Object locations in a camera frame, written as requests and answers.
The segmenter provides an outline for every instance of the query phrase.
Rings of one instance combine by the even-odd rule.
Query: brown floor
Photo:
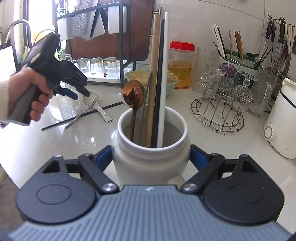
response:
[[[18,190],[9,176],[0,183],[0,230],[10,232],[23,222],[15,206]]]

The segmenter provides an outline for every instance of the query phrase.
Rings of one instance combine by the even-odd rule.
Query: human hand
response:
[[[52,98],[53,91],[48,88],[46,78],[31,68],[23,68],[20,72],[10,76],[8,80],[8,113],[12,112],[18,98],[25,93],[31,84],[38,86],[43,93],[48,94],[47,96],[40,95],[38,101],[33,101],[31,104],[30,117],[34,121],[39,121],[44,112],[44,107]]]

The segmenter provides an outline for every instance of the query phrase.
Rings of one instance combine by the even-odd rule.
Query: bubble wrap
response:
[[[91,0],[77,1],[77,10],[86,9],[89,7],[91,7]],[[85,31],[87,29],[88,15],[88,12],[75,15],[72,27],[72,35],[84,38]]]

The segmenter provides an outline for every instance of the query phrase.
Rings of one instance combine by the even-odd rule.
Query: ceramic mug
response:
[[[190,155],[188,127],[184,118],[175,110],[165,108],[165,128],[162,148],[147,148],[135,143],[139,141],[140,126],[135,129],[134,142],[129,136],[132,109],[119,118],[117,130],[112,140],[115,169],[121,183],[133,185],[166,185],[171,180],[182,178]],[[142,108],[137,113],[136,123],[140,123]]]

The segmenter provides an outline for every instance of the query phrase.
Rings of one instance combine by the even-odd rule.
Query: brown cutting board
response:
[[[130,59],[144,61],[148,58],[150,33],[152,24],[152,12],[154,0],[130,0],[131,1],[131,38],[130,38]],[[111,3],[111,0],[100,0],[101,4]],[[123,33],[123,58],[127,59],[127,34]],[[118,34],[106,33],[86,41],[76,37],[71,39],[66,45],[66,53],[72,54],[73,59],[79,58],[107,58],[117,57],[118,54]]]

